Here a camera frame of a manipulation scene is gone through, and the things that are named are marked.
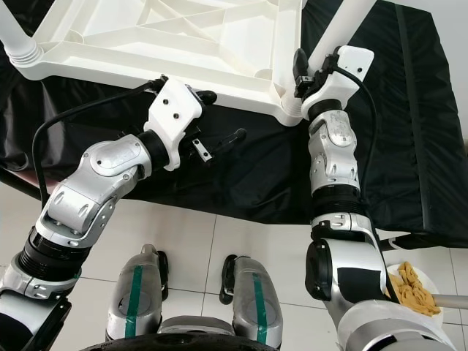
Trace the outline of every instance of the black cable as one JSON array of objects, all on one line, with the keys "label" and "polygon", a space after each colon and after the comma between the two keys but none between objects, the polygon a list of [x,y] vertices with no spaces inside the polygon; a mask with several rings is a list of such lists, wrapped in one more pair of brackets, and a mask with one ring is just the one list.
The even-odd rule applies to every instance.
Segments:
[{"label": "black cable", "polygon": [[34,138],[32,140],[32,159],[34,163],[34,171],[36,172],[37,183],[39,184],[42,208],[44,208],[49,198],[47,185],[45,183],[44,170],[42,169],[42,165],[41,165],[41,154],[40,154],[40,149],[39,149],[41,137],[45,133],[45,131],[49,129],[50,127],[52,127],[54,124],[57,124],[58,122],[63,121],[64,119],[68,117],[71,117],[78,113],[82,113],[93,107],[97,107],[103,104],[108,104],[109,102],[114,102],[116,100],[124,99],[126,97],[131,97],[139,93],[143,93],[147,89],[154,89],[154,88],[155,88],[155,82],[149,81],[143,84],[142,86],[138,86],[137,88],[134,88],[128,91],[124,91],[123,93],[114,95],[112,97],[89,102],[88,104],[84,104],[84,105],[72,108],[70,110],[67,110],[65,112],[59,113],[57,116],[45,122],[39,127],[39,129],[34,134]]},{"label": "black cable", "polygon": [[338,66],[334,66],[333,70],[345,76],[346,78],[352,80],[354,83],[356,83],[359,86],[359,89],[364,91],[364,93],[367,96],[367,100],[369,101],[369,106],[371,108],[371,117],[372,117],[372,141],[371,141],[371,145],[369,146],[369,150],[367,152],[367,160],[364,165],[363,176],[361,178],[361,199],[364,201],[364,205],[366,207],[365,213],[366,213],[367,218],[369,218],[369,221],[371,222],[372,234],[375,238],[375,241],[377,242],[380,256],[382,256],[382,260],[385,265],[385,274],[387,276],[386,286],[387,286],[388,293],[390,294],[390,299],[394,303],[400,303],[400,301],[398,300],[398,297],[396,296],[395,290],[393,288],[393,285],[391,283],[390,277],[386,269],[387,265],[385,264],[385,258],[383,257],[382,248],[380,247],[379,235],[377,234],[377,231],[375,230],[374,223],[372,221],[371,215],[367,208],[367,179],[368,179],[369,169],[371,167],[372,158],[374,157],[375,146],[377,144],[377,134],[378,134],[377,119],[379,118],[379,115],[377,114],[377,109],[375,107],[374,99],[372,98],[371,92],[367,89],[366,85],[359,80],[359,78],[357,78],[353,74],[349,73],[347,70],[342,69],[341,67],[338,67]]},{"label": "black cable", "polygon": [[352,80],[359,86],[359,89],[366,93],[367,99],[369,101],[369,106],[371,108],[371,117],[372,117],[372,141],[369,146],[369,151],[367,153],[367,160],[364,164],[363,176],[361,177],[361,197],[364,200],[367,200],[367,179],[369,174],[369,169],[371,167],[372,158],[374,157],[375,146],[377,144],[377,109],[375,107],[374,99],[372,98],[371,92],[367,89],[366,85],[359,80],[356,76],[349,73],[347,70],[342,69],[341,67],[334,67],[334,71],[338,72],[340,75],[345,76],[346,78]]}]

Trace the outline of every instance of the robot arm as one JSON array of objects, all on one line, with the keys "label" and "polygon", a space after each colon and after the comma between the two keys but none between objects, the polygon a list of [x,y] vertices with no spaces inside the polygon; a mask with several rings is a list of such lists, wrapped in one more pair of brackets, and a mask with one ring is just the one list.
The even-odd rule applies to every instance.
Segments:
[{"label": "robot arm", "polygon": [[[48,350],[71,308],[67,296],[81,265],[116,203],[153,171],[180,166],[182,140],[193,137],[204,102],[213,103],[216,95],[196,94],[164,76],[159,83],[145,132],[88,148],[77,170],[53,191],[23,251],[13,257],[0,282],[0,349]],[[211,158],[198,139],[188,142],[203,161]]]},{"label": "robot arm", "polygon": [[366,49],[343,46],[329,55],[314,77],[305,54],[295,57],[296,97],[309,120],[313,199],[312,239],[306,256],[306,289],[324,301],[343,350],[454,350],[445,333],[385,296],[386,267],[361,201],[356,136],[347,100],[374,58]]}]

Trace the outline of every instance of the food on plate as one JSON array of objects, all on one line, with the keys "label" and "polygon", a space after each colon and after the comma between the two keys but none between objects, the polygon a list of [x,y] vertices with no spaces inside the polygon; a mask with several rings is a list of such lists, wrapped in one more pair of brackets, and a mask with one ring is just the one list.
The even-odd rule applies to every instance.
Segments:
[{"label": "food on plate", "polygon": [[398,272],[400,276],[393,274],[389,276],[400,303],[426,316],[432,317],[439,314],[440,308],[436,306],[432,294],[424,289],[411,264],[402,263]]}]

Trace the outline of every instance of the wall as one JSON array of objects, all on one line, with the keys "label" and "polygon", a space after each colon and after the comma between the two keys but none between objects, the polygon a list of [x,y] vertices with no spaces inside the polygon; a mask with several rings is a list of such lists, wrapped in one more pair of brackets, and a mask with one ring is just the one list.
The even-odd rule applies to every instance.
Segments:
[{"label": "wall", "polygon": [[461,131],[468,142],[468,0],[393,0],[396,4],[429,11],[436,23],[450,65]]}]

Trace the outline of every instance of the silver robot leg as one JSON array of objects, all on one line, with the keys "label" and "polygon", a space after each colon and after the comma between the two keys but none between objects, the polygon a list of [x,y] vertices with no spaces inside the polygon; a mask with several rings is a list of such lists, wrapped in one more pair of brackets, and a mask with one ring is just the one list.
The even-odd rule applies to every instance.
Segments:
[{"label": "silver robot leg", "polygon": [[235,334],[278,348],[283,316],[268,272],[256,260],[229,256],[223,267],[219,299],[233,301]]},{"label": "silver robot leg", "polygon": [[106,339],[156,333],[167,294],[167,258],[146,244],[120,273],[109,307]]}]

